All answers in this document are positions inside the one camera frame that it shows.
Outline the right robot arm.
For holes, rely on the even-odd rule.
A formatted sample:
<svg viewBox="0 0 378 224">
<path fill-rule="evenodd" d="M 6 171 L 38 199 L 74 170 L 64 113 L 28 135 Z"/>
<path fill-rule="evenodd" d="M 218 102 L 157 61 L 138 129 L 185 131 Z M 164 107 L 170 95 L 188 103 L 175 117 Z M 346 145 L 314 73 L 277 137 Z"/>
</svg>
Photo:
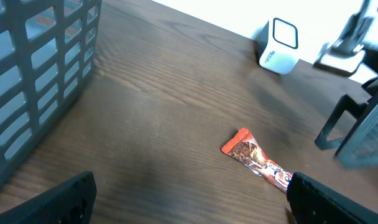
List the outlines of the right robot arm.
<svg viewBox="0 0 378 224">
<path fill-rule="evenodd" d="M 378 45 L 364 39 L 374 20 L 366 14 L 369 5 L 368 0 L 363 1 L 337 40 L 322 46 L 313 64 L 317 69 L 346 78 L 354 75 L 362 64 L 377 74 L 361 86 L 370 98 L 358 103 L 343 95 L 315 139 L 321 150 L 335 148 L 335 158 L 348 168 L 378 166 Z M 345 137 L 330 140 L 328 136 L 345 112 L 356 122 Z"/>
</svg>

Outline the red chocolate bar wrapper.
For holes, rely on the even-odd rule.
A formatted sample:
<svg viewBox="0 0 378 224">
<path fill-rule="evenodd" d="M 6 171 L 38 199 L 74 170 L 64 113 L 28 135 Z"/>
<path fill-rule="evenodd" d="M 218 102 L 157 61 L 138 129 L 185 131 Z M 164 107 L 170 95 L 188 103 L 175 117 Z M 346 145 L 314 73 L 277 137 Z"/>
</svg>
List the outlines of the red chocolate bar wrapper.
<svg viewBox="0 0 378 224">
<path fill-rule="evenodd" d="M 245 165 L 283 193 L 287 193 L 292 173 L 270 160 L 247 128 L 241 128 L 221 148 L 221 151 Z"/>
</svg>

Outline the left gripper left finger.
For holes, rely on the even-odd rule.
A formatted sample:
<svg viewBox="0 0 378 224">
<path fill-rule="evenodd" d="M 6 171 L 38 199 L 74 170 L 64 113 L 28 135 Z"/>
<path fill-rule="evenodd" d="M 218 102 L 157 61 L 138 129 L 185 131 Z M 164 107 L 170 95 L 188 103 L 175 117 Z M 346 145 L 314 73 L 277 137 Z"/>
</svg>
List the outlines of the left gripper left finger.
<svg viewBox="0 0 378 224">
<path fill-rule="evenodd" d="M 0 224 L 89 224 L 96 194 L 93 173 L 84 171 L 0 213 Z"/>
</svg>

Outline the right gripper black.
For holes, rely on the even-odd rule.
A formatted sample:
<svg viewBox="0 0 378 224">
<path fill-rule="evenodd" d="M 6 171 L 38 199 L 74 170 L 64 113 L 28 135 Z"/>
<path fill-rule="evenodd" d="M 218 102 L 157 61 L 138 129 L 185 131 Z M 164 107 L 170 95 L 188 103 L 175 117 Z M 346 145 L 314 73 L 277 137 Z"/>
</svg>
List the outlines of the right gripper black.
<svg viewBox="0 0 378 224">
<path fill-rule="evenodd" d="M 342 96 L 315 139 L 321 150 L 339 148 L 335 157 L 350 168 L 378 166 L 378 79 L 366 86 L 372 97 L 367 103 L 356 103 Z M 345 138 L 328 140 L 333 128 L 347 111 L 357 121 Z"/>
</svg>

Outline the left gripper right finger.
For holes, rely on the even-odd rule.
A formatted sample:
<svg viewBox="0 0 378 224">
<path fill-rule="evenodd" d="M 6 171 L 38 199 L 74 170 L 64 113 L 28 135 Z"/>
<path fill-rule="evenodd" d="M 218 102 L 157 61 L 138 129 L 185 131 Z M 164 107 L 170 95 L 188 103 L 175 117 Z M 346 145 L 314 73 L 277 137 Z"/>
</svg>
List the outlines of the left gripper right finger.
<svg viewBox="0 0 378 224">
<path fill-rule="evenodd" d="M 287 200 L 297 223 L 378 223 L 378 213 L 301 172 L 293 174 Z"/>
</svg>

